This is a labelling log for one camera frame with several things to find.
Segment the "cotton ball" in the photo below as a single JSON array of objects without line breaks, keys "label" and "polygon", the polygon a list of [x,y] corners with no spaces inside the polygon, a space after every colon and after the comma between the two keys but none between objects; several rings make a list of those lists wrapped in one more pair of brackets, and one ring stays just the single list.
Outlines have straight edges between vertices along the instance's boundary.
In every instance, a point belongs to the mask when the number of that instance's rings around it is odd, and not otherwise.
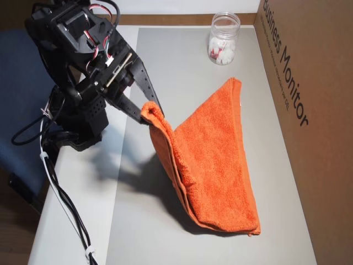
[{"label": "cotton ball", "polygon": [[232,51],[231,49],[223,49],[218,55],[216,63],[219,65],[226,65],[230,63],[233,60],[233,58],[234,58],[234,51]]},{"label": "cotton ball", "polygon": [[226,45],[226,41],[224,40],[220,40],[216,37],[213,37],[211,40],[210,40],[210,44],[214,47],[219,47],[219,48],[224,48],[225,45]]},{"label": "cotton ball", "polygon": [[227,43],[227,48],[231,49],[232,51],[235,51],[236,50],[236,41],[229,40]]}]

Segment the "cable tie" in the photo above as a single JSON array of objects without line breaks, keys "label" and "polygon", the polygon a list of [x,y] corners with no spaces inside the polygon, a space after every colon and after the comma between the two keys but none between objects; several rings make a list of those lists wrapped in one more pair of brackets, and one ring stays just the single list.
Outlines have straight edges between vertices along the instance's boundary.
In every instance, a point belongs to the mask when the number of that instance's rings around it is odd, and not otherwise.
[{"label": "cable tie", "polygon": [[94,247],[92,245],[88,246],[85,251],[86,258],[89,260],[89,254],[92,254],[93,256],[94,252],[95,252]]},{"label": "cable tie", "polygon": [[40,153],[40,159],[42,159],[43,162],[45,162],[45,158],[49,157],[47,152],[43,151],[42,153]]}]

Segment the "glass jar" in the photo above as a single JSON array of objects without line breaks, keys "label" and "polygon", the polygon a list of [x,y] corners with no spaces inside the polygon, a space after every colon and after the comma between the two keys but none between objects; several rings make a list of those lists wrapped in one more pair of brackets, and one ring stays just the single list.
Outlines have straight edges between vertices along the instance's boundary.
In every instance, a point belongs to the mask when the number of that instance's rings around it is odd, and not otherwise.
[{"label": "glass jar", "polygon": [[227,65],[234,59],[240,19],[233,13],[217,13],[213,17],[208,56],[218,65]]}]

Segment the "wooden floor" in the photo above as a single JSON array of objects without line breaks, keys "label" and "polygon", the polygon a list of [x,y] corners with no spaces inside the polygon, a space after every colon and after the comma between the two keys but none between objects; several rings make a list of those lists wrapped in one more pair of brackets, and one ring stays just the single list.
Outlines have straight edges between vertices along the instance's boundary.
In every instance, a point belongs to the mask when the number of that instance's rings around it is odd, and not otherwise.
[{"label": "wooden floor", "polygon": [[7,185],[0,169],[0,264],[28,262],[40,215]]}]

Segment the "white cotton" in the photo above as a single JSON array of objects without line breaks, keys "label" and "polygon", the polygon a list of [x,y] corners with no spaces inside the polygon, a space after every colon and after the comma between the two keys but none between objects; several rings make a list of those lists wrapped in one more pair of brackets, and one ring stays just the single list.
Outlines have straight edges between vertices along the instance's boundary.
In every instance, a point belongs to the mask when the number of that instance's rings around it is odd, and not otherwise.
[{"label": "white cotton", "polygon": [[234,51],[229,48],[226,48],[218,54],[216,63],[219,65],[226,65],[232,62],[233,58],[234,58]]},{"label": "white cotton", "polygon": [[216,59],[216,64],[226,65],[232,62],[236,49],[236,41],[220,40],[216,37],[210,39],[208,43],[208,55],[212,59]]}]

